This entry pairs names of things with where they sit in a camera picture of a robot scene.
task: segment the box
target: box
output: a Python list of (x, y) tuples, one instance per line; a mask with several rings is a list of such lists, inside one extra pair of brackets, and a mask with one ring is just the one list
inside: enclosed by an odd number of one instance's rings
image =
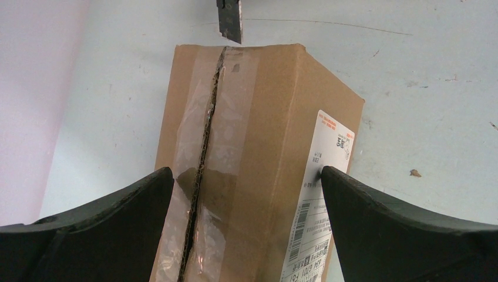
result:
[(156, 161), (176, 182), (151, 281), (325, 281), (319, 174), (348, 170), (363, 105), (302, 45), (177, 46)]

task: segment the brown cardboard box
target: brown cardboard box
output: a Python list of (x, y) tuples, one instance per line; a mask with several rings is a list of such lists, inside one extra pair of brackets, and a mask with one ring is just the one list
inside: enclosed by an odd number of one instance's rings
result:
[(176, 183), (151, 281), (325, 281), (318, 167), (348, 169), (363, 105), (302, 45), (178, 46), (156, 161)]

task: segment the barcode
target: barcode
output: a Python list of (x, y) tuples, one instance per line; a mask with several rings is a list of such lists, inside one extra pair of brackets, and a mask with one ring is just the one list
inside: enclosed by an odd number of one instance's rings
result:
[(310, 279), (306, 280), (305, 282), (315, 282), (317, 280), (317, 278), (318, 278), (318, 274), (311, 277)]
[(304, 233), (304, 226), (306, 225), (306, 218), (308, 217), (309, 203), (301, 205), (301, 211), (297, 218), (296, 229), (294, 231), (294, 239), (291, 246), (291, 254), (289, 255), (289, 261), (297, 259), (299, 255), (299, 247), (301, 247), (301, 239)]

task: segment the black metal piece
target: black metal piece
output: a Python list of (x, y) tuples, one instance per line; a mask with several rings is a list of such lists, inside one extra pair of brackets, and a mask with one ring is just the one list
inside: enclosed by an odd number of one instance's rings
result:
[(0, 227), (0, 281), (148, 281), (171, 170), (34, 224)]
[(216, 0), (221, 35), (242, 43), (242, 15), (240, 0)]
[(346, 282), (498, 281), (498, 226), (422, 209), (332, 167), (321, 179)]

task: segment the gray surface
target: gray surface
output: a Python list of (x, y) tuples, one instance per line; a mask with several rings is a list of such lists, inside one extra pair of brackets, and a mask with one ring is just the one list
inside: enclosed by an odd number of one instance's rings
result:
[[(201, 2), (92, 2), (42, 217), (152, 172), (174, 46), (227, 44), (215, 1)], [(302, 43), (366, 100), (353, 177), (498, 224), (494, 2), (246, 1), (244, 46)], [(335, 261), (329, 281), (342, 279)]]

